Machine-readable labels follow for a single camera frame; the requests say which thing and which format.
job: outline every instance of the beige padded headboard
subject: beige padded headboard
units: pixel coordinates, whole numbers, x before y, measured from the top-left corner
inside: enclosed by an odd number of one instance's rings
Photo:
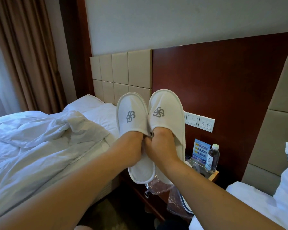
[[[128,92],[137,92],[147,106],[151,96],[152,50],[90,57],[95,96],[117,104]]]
[[[286,142],[288,142],[288,57],[242,182],[273,195],[280,183],[281,173],[288,167]]]

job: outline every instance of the white pillow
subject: white pillow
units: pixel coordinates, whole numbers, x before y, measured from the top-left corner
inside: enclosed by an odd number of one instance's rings
[[[103,126],[111,132],[116,139],[119,138],[119,131],[116,124],[116,106],[112,103],[103,104],[82,114],[88,120]]]
[[[68,104],[63,111],[76,110],[83,114],[84,112],[89,111],[92,108],[99,107],[103,104],[104,102],[100,99],[96,98],[93,95],[87,94],[77,99],[76,101]]]

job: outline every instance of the embroidered logo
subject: embroidered logo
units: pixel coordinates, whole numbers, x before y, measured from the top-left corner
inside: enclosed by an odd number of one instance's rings
[[[127,115],[127,123],[131,122],[135,118],[135,113],[134,111],[129,111]]]
[[[153,116],[156,116],[158,118],[161,118],[164,116],[164,109],[161,109],[161,107],[158,107],[154,113],[153,113]]]

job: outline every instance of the water bottle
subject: water bottle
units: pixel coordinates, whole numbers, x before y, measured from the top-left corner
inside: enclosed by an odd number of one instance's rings
[[[216,166],[218,165],[220,157],[219,145],[213,144],[212,148],[208,151],[207,161],[205,169],[208,173],[213,173],[216,171]]]

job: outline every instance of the wall switch panel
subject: wall switch panel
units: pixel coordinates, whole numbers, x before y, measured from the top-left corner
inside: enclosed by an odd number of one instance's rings
[[[185,112],[185,111],[184,111],[184,123],[186,123],[186,121],[187,121],[187,113],[188,113],[188,112]]]
[[[200,121],[200,115],[187,113],[187,121],[186,124],[191,125],[193,127],[198,127],[198,123]]]
[[[214,122],[215,122],[214,119],[211,119],[205,116],[200,116],[198,128],[203,129],[205,131],[212,132]]]

